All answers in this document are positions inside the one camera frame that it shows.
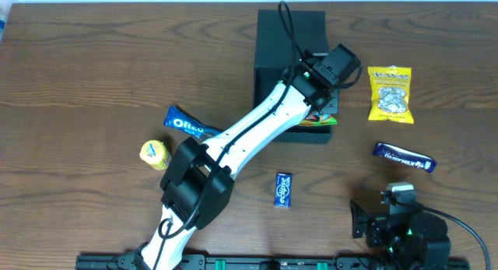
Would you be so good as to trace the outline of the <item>haribo gummy bag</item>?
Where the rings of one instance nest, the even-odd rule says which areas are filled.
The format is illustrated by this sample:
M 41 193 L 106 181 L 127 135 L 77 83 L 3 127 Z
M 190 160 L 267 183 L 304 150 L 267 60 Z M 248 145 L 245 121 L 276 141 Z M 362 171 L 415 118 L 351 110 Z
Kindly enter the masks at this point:
M 332 114 L 319 114 L 312 112 L 308 114 L 300 123 L 301 127 L 321 127 L 338 124 L 337 120 Z

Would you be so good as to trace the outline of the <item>yellow snack bag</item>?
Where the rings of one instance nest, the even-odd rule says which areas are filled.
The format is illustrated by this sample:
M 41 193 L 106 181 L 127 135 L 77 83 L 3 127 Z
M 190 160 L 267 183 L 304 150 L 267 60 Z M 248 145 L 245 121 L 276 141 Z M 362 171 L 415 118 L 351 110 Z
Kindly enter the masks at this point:
M 369 67 L 371 108 L 369 121 L 413 124 L 409 110 L 412 69 L 408 67 Z

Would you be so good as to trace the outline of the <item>blue oreo pack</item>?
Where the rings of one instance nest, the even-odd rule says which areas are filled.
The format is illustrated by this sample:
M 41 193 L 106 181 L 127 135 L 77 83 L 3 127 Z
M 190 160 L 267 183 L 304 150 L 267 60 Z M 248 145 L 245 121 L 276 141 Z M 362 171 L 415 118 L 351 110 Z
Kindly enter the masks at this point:
M 163 125 L 175 128 L 202 141 L 215 137 L 222 132 L 218 128 L 201 123 L 190 114 L 175 106 L 168 108 Z

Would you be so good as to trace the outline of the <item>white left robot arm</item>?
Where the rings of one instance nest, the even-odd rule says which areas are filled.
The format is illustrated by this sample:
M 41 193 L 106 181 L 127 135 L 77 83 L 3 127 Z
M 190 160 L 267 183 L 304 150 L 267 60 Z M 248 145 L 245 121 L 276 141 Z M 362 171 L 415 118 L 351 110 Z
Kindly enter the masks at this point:
M 225 209 L 244 166 L 275 137 L 321 111 L 335 90 L 349 88 L 353 73 L 361 73 L 360 60 L 341 44 L 323 58 L 308 54 L 235 125 L 202 143 L 193 138 L 182 142 L 160 182 L 160 223 L 151 241 L 137 251 L 135 268 L 176 267 L 193 232 Z

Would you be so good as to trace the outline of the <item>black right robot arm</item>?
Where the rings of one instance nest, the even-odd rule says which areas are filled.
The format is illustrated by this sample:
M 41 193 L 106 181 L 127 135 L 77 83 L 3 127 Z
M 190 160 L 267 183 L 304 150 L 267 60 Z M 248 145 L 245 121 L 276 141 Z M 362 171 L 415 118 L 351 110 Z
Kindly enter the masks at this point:
M 451 242 L 447 224 L 425 212 L 407 182 L 390 183 L 381 192 L 385 211 L 369 212 L 365 204 L 349 202 L 352 237 L 366 238 L 370 248 L 385 252 L 372 258 L 368 269 L 448 269 Z

